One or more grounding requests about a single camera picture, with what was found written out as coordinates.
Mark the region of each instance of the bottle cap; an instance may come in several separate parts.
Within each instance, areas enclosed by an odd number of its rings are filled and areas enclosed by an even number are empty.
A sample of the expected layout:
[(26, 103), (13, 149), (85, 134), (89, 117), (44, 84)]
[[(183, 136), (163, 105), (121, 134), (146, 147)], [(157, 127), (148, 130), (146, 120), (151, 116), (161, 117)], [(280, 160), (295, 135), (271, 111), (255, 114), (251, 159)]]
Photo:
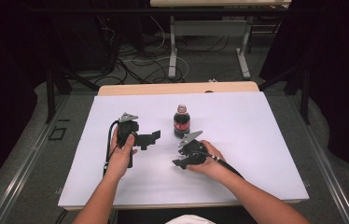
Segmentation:
[(178, 113), (186, 113), (187, 112), (187, 108), (185, 105), (179, 105), (177, 108), (177, 112)]

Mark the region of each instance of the plastic bottle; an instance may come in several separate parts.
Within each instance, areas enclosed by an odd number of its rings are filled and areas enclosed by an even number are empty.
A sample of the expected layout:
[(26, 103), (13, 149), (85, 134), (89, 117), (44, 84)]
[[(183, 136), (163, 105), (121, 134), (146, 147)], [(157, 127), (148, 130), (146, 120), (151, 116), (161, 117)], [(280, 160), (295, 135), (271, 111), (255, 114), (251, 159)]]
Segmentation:
[(183, 138), (184, 134), (189, 133), (190, 119), (186, 106), (179, 105), (174, 114), (174, 135), (176, 137)]

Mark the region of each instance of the desk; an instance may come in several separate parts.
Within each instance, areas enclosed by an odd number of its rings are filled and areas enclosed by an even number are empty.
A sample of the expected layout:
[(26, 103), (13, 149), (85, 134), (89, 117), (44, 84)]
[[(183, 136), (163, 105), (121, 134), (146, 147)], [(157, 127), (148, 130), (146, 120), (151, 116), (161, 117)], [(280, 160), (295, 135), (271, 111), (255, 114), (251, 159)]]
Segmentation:
[(77, 210), (90, 198), (102, 179), (108, 128), (124, 112), (139, 116), (140, 134), (161, 130), (161, 138), (133, 157), (113, 208), (239, 204), (216, 181), (172, 163), (182, 158), (177, 152), (180, 140), (173, 134), (179, 104), (188, 106), (191, 131), (203, 130), (198, 140), (210, 140), (248, 181), (287, 202), (309, 199), (264, 93), (254, 82), (218, 82), (102, 87), (58, 205)]
[[(291, 0), (151, 0), (153, 7), (252, 7), (289, 5)], [(250, 73), (244, 57), (248, 38), (251, 32), (253, 18), (247, 21), (176, 21), (171, 17), (171, 59), (169, 62), (168, 77), (175, 77), (177, 48), (175, 37), (177, 35), (234, 35), (242, 36), (240, 49), (236, 49), (239, 65), (244, 79), (250, 79)]]

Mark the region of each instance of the hand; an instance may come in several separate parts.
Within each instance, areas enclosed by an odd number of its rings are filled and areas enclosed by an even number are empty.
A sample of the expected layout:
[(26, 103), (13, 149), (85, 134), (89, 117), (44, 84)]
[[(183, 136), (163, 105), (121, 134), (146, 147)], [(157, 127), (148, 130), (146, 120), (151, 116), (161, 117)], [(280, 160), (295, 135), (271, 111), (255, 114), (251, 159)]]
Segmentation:
[[(224, 157), (221, 152), (217, 148), (212, 146), (212, 144), (205, 140), (202, 140), (200, 142), (206, 147), (207, 153), (217, 156), (224, 161)], [(214, 161), (212, 158), (206, 158), (206, 161), (203, 164), (187, 166), (188, 170), (208, 175), (213, 179), (217, 179), (220, 176), (220, 168), (224, 167), (218, 162)]]
[(128, 163), (130, 159), (130, 153), (135, 154), (136, 149), (132, 149), (134, 144), (134, 136), (130, 134), (125, 142), (124, 147), (121, 149), (117, 145), (117, 134), (119, 132), (118, 127), (114, 130), (113, 137), (111, 138), (110, 154), (113, 152), (106, 174), (115, 177), (118, 181), (125, 175), (128, 169)]

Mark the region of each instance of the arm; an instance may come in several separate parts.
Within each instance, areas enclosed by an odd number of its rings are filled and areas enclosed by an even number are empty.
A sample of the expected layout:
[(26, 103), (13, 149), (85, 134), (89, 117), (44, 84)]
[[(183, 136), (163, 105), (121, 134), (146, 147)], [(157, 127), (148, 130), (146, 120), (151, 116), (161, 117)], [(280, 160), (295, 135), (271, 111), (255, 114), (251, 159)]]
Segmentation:
[[(223, 158), (209, 142), (202, 143), (210, 154)], [(257, 223), (308, 223), (305, 217), (290, 205), (248, 183), (211, 158), (204, 164), (188, 165), (187, 168), (208, 175), (227, 187)]]
[(117, 186), (127, 171), (129, 155), (134, 143), (134, 136), (130, 134), (123, 149), (114, 148), (117, 144), (117, 132), (116, 128), (110, 146), (110, 153), (113, 150), (114, 153), (108, 163), (105, 176), (73, 223), (108, 223)]

